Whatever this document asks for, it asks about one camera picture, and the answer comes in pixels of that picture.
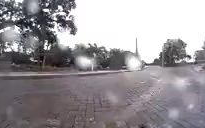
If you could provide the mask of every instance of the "cobblestone pavement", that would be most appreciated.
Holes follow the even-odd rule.
[[[0,80],[0,128],[205,128],[205,74],[148,67],[121,74]]]

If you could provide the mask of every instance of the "green tree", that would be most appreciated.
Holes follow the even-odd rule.
[[[173,65],[177,61],[183,61],[185,58],[188,58],[186,46],[187,44],[181,39],[168,39],[163,45],[164,64]],[[159,59],[162,60],[162,57],[163,53],[160,52]]]
[[[121,69],[125,65],[125,53],[121,49],[110,49],[109,58],[111,69]]]
[[[88,44],[86,52],[89,57],[95,57],[98,64],[101,64],[108,57],[108,52],[105,47],[98,47],[97,44]]]

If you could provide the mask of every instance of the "tree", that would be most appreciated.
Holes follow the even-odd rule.
[[[89,47],[86,49],[89,57],[95,57],[97,63],[101,64],[108,57],[108,52],[105,47],[98,47],[97,44],[88,44]]]
[[[46,63],[53,66],[68,66],[73,59],[72,50],[69,47],[61,49],[55,44],[51,47],[49,52],[52,54],[47,57]]]
[[[121,49],[110,49],[110,65],[111,69],[121,69],[125,65],[125,54]]]
[[[54,28],[69,31],[73,35],[76,33],[74,16],[70,14],[75,7],[75,0],[24,0],[22,3],[0,0],[0,29],[9,24],[19,27],[24,37],[32,33],[39,43],[38,60],[44,62],[45,44],[49,47],[56,42]]]
[[[186,53],[187,44],[181,39],[168,39],[164,43],[164,64],[173,65],[177,61],[183,61],[189,57]],[[162,60],[163,54],[160,52],[159,59]]]

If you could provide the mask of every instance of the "tower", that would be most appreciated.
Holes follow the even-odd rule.
[[[135,54],[136,54],[136,56],[140,59],[140,55],[139,55],[139,52],[138,52],[138,42],[137,42],[137,37],[136,37],[136,42],[135,42],[136,44],[136,49],[135,49]]]

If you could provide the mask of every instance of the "curb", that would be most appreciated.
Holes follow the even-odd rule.
[[[61,73],[52,73],[52,74],[23,74],[23,75],[0,75],[0,80],[29,80],[29,79],[55,79],[55,78],[66,78],[66,77],[86,77],[86,76],[98,76],[98,75],[108,75],[108,74],[118,74],[124,72],[131,72],[128,70],[122,71],[110,71],[110,72],[86,72],[86,73],[70,73],[70,74],[61,74]]]

